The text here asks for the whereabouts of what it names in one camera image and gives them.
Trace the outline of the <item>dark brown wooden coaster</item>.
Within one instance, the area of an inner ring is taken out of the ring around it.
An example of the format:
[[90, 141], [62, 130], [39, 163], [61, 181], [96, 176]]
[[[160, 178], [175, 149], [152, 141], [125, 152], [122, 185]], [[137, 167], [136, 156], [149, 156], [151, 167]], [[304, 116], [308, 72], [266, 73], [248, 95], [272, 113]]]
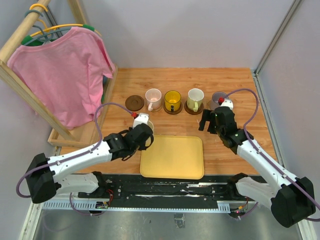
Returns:
[[190, 114], [190, 115], [199, 115], [199, 114], [201, 114], [201, 113], [203, 112], [203, 110], [204, 110], [204, 104], [201, 103], [201, 105], [200, 105], [200, 107], [198, 108], [198, 110], [197, 110], [197, 111], [193, 111], [192, 109], [189, 109], [189, 108], [188, 108], [187, 101], [186, 101], [186, 102], [184, 103], [184, 109], [185, 109], [185, 111], [186, 111], [188, 114]]

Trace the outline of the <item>purple translucent cup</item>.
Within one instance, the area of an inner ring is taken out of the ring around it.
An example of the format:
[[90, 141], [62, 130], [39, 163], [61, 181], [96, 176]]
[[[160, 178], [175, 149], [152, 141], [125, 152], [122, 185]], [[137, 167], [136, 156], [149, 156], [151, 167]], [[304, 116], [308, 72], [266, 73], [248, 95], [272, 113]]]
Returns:
[[215, 92], [212, 97], [211, 100], [209, 102], [209, 107], [210, 109], [213, 111], [216, 108], [218, 108], [221, 104], [219, 103], [219, 99], [223, 98], [223, 99], [228, 99], [228, 96], [226, 93], [222, 92], [222, 91], [217, 91]]

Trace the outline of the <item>white cup green handle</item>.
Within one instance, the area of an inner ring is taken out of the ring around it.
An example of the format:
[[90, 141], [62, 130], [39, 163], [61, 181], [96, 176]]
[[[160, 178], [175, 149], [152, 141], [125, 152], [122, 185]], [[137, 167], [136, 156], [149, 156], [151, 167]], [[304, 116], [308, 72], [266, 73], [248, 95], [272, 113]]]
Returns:
[[203, 103], [205, 95], [199, 88], [193, 88], [188, 91], [187, 107], [193, 112], [197, 112]]

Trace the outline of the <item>yellow translucent cup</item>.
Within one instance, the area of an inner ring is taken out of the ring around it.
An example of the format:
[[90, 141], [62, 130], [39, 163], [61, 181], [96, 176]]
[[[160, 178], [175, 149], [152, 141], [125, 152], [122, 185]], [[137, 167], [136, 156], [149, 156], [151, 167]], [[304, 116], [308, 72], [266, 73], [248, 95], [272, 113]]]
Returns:
[[181, 104], [181, 94], [176, 90], [170, 90], [164, 95], [164, 104], [169, 111], [176, 111]]

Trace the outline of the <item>dark cork coaster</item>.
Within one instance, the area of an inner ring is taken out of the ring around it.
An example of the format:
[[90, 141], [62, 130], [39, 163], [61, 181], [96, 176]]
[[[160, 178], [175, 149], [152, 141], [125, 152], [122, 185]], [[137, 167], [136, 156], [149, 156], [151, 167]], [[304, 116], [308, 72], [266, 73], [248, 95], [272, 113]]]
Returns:
[[125, 100], [125, 107], [132, 112], [139, 111], [144, 105], [145, 101], [139, 95], [131, 95]]

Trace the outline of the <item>woven rattan coaster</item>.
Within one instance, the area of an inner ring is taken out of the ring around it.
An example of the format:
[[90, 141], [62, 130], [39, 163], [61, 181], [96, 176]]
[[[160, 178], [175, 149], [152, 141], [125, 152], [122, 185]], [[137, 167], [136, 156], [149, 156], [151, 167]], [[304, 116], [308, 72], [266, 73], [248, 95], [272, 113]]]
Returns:
[[162, 108], [163, 108], [162, 105], [159, 105], [158, 108], [155, 108], [155, 106], [152, 103], [150, 103], [149, 105], [146, 106], [146, 110], [149, 111], [149, 112], [158, 112]]

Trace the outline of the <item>pink translucent cup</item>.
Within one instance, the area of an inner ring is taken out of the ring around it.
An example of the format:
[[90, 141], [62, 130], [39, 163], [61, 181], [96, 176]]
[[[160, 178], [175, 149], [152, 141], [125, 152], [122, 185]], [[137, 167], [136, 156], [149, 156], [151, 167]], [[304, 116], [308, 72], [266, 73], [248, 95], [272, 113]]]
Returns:
[[145, 93], [146, 106], [152, 103], [154, 108], [158, 108], [162, 105], [162, 93], [157, 88], [151, 88]]

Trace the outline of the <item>clear cup white handle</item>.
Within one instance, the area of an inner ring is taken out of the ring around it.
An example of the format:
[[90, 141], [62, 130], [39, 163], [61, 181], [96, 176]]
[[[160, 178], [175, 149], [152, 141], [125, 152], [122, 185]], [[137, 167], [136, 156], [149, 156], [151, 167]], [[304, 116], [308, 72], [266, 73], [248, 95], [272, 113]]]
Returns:
[[[154, 130], [154, 125], [150, 120], [147, 122], [147, 125], [151, 128], [152, 131]], [[147, 141], [146, 141], [146, 146], [147, 147], [151, 145], [151, 140], [152, 140], [151, 137], [149, 137], [147, 139]]]

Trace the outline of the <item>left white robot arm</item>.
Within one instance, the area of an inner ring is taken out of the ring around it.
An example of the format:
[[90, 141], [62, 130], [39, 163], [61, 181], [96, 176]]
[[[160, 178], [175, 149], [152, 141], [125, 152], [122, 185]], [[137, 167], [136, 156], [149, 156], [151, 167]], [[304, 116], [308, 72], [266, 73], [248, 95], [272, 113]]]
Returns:
[[37, 154], [30, 163], [25, 178], [31, 200], [34, 204], [40, 204], [55, 195], [75, 192], [101, 198], [107, 193], [102, 175], [98, 172], [85, 175], [76, 172], [116, 159], [126, 161], [136, 151], [146, 150], [146, 143], [152, 144], [153, 141], [152, 128], [141, 123], [65, 155], [46, 157], [44, 153]]

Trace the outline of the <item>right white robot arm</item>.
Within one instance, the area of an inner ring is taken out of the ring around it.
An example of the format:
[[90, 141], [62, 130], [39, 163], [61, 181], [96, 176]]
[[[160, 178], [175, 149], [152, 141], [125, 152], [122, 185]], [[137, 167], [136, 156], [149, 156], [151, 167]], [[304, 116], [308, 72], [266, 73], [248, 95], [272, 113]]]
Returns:
[[204, 130], [206, 123], [210, 134], [216, 134], [226, 148], [249, 163], [266, 181], [263, 184], [238, 173], [227, 181], [226, 193], [230, 199], [248, 197], [256, 201], [270, 209], [277, 222], [286, 228], [302, 220], [312, 220], [310, 216], [319, 205], [313, 183], [307, 177], [297, 177], [270, 157], [250, 133], [237, 126], [229, 107], [205, 109], [199, 131]]

